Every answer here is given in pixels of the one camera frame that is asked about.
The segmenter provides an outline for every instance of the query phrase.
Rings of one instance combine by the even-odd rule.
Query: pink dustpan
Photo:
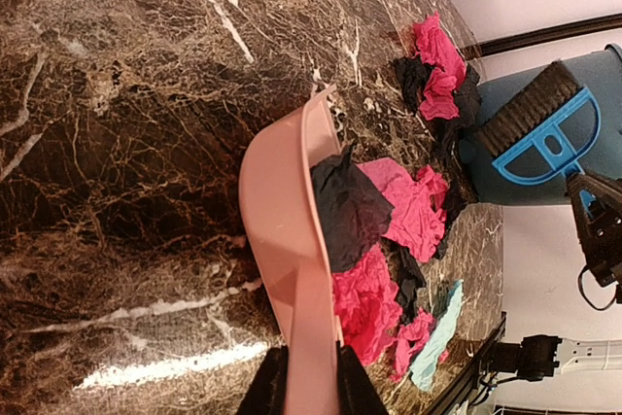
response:
[[[262,130],[240,172],[240,210],[289,347],[285,413],[338,414],[341,329],[309,168],[339,153],[328,110],[334,86]]]

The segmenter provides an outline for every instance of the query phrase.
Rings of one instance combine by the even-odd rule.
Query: blue bucket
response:
[[[608,45],[604,51],[564,60],[577,80],[589,88],[601,111],[601,131],[596,143],[579,162],[613,179],[622,178],[622,49]],[[476,124],[491,118],[544,67],[515,73],[486,82],[479,87],[482,108]],[[598,116],[586,106],[567,119],[562,130],[577,148],[594,135]],[[460,142],[460,157],[466,165],[480,201],[502,205],[550,205],[569,203],[566,179],[559,176],[539,185],[517,185],[504,178],[493,166],[493,157],[476,140],[474,129]],[[533,178],[546,173],[550,166],[538,151],[525,153],[512,162],[512,173]]]

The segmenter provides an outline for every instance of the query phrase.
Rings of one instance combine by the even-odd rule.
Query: pink cloth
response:
[[[467,66],[458,54],[456,46],[440,27],[440,15],[436,12],[423,23],[413,25],[415,45],[421,60],[441,67],[448,75],[456,77],[456,88],[465,80]]]
[[[424,101],[419,106],[421,115],[427,121],[432,119],[453,119],[460,115],[454,103],[456,77],[449,75],[440,68],[434,68],[424,89]]]
[[[447,182],[429,166],[419,171],[415,182],[406,169],[387,157],[359,164],[359,168],[395,206],[384,237],[407,247],[416,260],[430,261],[445,234],[446,213],[441,206]]]
[[[344,343],[352,346],[365,366],[395,342],[388,331],[401,316],[397,290],[378,245],[351,270],[332,274],[334,312],[341,320]]]
[[[401,380],[413,356],[421,352],[430,340],[433,324],[434,317],[420,308],[415,321],[399,329],[394,361],[395,374],[391,375],[391,379],[396,382]]]

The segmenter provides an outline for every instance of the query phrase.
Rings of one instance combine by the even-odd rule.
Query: teal cloth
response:
[[[445,351],[447,344],[456,333],[458,317],[463,307],[463,281],[456,281],[449,292],[447,311],[438,320],[436,329],[430,340],[410,366],[410,379],[422,391],[430,392],[436,365],[440,354]]]

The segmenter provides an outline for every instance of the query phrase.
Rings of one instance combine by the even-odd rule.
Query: brown marble table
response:
[[[244,150],[336,83],[356,160],[429,162],[389,62],[435,10],[473,43],[448,0],[0,0],[0,413],[234,413],[280,342],[239,216]],[[461,278],[466,303],[431,395],[368,369],[395,414],[499,322],[500,209],[469,207],[424,271],[425,306]]]

